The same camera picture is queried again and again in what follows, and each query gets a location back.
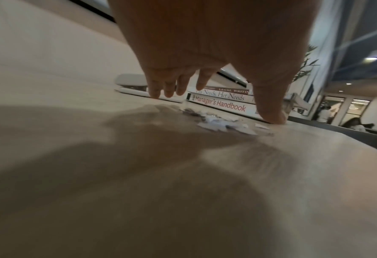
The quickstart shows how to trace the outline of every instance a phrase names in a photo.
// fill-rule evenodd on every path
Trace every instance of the hand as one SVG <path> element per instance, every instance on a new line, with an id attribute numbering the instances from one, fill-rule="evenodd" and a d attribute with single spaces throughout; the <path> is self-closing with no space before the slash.
<path id="1" fill-rule="evenodd" d="M 182 95 L 200 70 L 203 89 L 232 63 L 252 82 L 261 116 L 284 123 L 281 106 L 307 50 L 319 0 L 109 0 L 158 98 Z"/>

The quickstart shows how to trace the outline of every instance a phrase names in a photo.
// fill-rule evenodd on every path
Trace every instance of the wooden table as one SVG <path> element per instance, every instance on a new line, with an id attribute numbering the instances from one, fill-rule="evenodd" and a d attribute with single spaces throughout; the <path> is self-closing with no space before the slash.
<path id="1" fill-rule="evenodd" d="M 0 257 L 377 258 L 376 149 L 114 89 L 0 68 Z"/>

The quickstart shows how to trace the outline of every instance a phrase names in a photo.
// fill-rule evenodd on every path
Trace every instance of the table surface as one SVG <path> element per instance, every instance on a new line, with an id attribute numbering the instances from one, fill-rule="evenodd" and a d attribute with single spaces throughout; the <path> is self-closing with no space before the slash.
<path id="1" fill-rule="evenodd" d="M 0 257 L 377 257 L 376 149 L 115 88 L 0 68 Z"/>

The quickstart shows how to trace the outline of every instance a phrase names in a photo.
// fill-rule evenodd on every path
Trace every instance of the person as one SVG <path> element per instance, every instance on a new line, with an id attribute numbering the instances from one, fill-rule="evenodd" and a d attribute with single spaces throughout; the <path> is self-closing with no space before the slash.
<path id="1" fill-rule="evenodd" d="M 197 90 L 225 65 L 253 84 L 260 115 L 284 123 L 282 101 L 304 60 L 321 0 L 109 0 L 153 98 Z"/>
<path id="2" fill-rule="evenodd" d="M 317 122 L 327 123 L 327 121 L 329 120 L 329 117 L 332 116 L 332 112 L 330 111 L 330 109 L 331 109 L 330 106 L 324 107 L 324 109 L 320 111 L 319 113 L 319 118 L 317 118 Z"/>
<path id="3" fill-rule="evenodd" d="M 361 119 L 359 117 L 353 117 L 347 122 L 345 122 L 341 127 L 350 128 L 353 130 L 357 130 L 360 132 L 366 132 L 366 128 L 361 123 Z"/>

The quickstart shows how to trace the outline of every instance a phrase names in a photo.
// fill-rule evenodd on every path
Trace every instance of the stack of books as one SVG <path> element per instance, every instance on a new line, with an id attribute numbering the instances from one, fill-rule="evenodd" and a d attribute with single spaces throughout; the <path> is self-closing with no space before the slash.
<path id="1" fill-rule="evenodd" d="M 263 120 L 256 108 L 251 88 L 242 90 L 235 88 L 205 87 L 205 89 L 201 91 L 191 91 L 186 99 L 193 103 Z M 305 102 L 296 93 L 288 94 L 283 99 L 283 110 L 288 116 L 293 108 L 308 110 L 310 109 L 310 104 Z"/>

